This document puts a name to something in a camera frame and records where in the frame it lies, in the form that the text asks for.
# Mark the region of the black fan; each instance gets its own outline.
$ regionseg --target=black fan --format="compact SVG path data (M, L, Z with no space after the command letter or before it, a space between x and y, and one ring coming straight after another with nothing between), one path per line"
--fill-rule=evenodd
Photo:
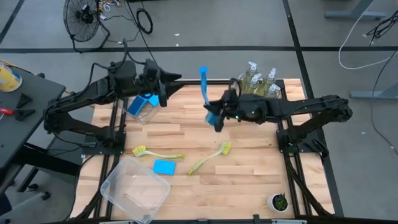
M98 0L66 0L63 7L63 23L73 43L73 49L79 53L92 52L104 46L110 36L109 30L100 21ZM75 41L86 42L97 33L98 26L102 26L107 35L102 44L96 49L77 50Z

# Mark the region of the gray floor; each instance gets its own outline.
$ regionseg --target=gray floor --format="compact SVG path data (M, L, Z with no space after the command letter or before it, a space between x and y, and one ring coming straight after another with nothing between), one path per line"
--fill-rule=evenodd
M358 1L291 0L301 46L340 46L354 21L325 19L327 10L350 10ZM2 2L0 30L16 6L16 1ZM133 10L138 3L131 4ZM276 0L168 0L145 2L146 9L154 20L154 33L146 37L150 46L218 46L218 45L266 45L293 46L282 1ZM387 16L398 9L396 1L376 0L370 10L382 11ZM70 48L72 43L62 21L63 1L25 0L0 49L6 48ZM107 16L127 15L125 8L113 7ZM347 41L347 46L365 46L370 37L364 37L377 22L360 22ZM129 21L115 18L106 22L113 40L133 38L137 29ZM397 28L374 41L373 45L397 45ZM99 30L89 42L80 47L95 47L103 38ZM107 43L107 47L120 47ZM140 37L129 44L143 47ZM343 52L341 58L346 66L355 67L389 57L392 52ZM149 57L146 52L132 53L138 60ZM308 75L315 96L336 94L348 98L350 90L371 90L382 65L345 70L338 64L337 52L304 52ZM59 54L0 54L0 58L15 63L34 73L44 72L46 77L64 84L68 89L81 90L93 62L104 65L117 61L121 53L59 53ZM165 70L183 74L184 78L198 78L198 68L209 67L209 78L229 78L240 74L247 61L259 64L263 73L272 67L278 70L278 78L301 78L295 52L271 51L225 51L225 52L154 52L154 57ZM392 60L380 79L377 90L383 90L397 82L395 71L397 59ZM104 70L95 70L95 79L106 75ZM354 116L345 124L325 126L326 141L346 217L381 218L398 220L396 188L398 168L394 151L374 132L370 122L370 101L350 100ZM377 127L395 145L398 119L395 101L375 101L374 115ZM73 116L91 121L93 110L83 108ZM52 136L39 128L29 140L46 147ZM79 162L78 152L67 155ZM28 167L16 180L23 179ZM65 218L73 200L73 179L53 178L39 172L34 182L52 193L52 198L42 202L19 217L18 223L42 223ZM29 198L32 194L16 194L15 187L7 191L13 204Z

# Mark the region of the blue sponge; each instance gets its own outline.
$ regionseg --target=blue sponge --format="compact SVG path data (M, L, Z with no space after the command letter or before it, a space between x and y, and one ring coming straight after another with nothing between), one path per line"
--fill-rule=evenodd
M158 174L174 175L175 162L163 161L160 159L155 160L153 171Z

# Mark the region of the wooden table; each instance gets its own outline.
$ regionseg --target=wooden table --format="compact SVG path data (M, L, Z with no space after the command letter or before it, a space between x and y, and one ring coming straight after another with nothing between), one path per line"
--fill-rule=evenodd
M299 79L284 81L289 100L305 99ZM209 85L209 99L219 99L226 88L225 85ZM285 163L275 136L276 124L257 125L231 119L225 121L221 133L216 133L204 122L207 112L203 108L199 85L183 87L167 105L147 125L127 116L126 149L121 158L133 156L132 150L140 145L161 154L185 154L184 159L174 159L177 162L175 175L162 175L171 184L171 191L155 219L251 219L253 214L259 214L260 218L294 217L291 205L285 213L276 213L269 210L266 203L268 196L279 193L286 193L291 201ZM111 110L111 105L96 106L92 123L108 125ZM294 124L300 124L309 119L309 115L292 119ZM216 151L226 141L232 142L227 156L214 157L192 176L187 174L197 161ZM137 159L152 169L156 157ZM301 160L308 188L332 213L331 197L319 156L302 153ZM95 156L82 168L72 217L83 210L96 192L102 161L103 156ZM301 193L297 186L296 189L300 211L304 213ZM101 215L104 215L105 201ZM129 219L122 210L113 207L112 220Z

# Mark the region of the blue brush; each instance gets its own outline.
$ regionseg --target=blue brush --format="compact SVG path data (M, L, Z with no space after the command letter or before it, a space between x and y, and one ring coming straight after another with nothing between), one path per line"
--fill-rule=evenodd
M205 104L209 105L209 99L207 98L207 77L206 77L206 72L207 72L207 67L202 67L199 68L200 72L200 87L201 87L201 94L203 95L203 99L205 100ZM205 121L209 123L210 125L214 126L214 123L216 121L216 115L214 115L211 112L207 112L207 115L205 117Z

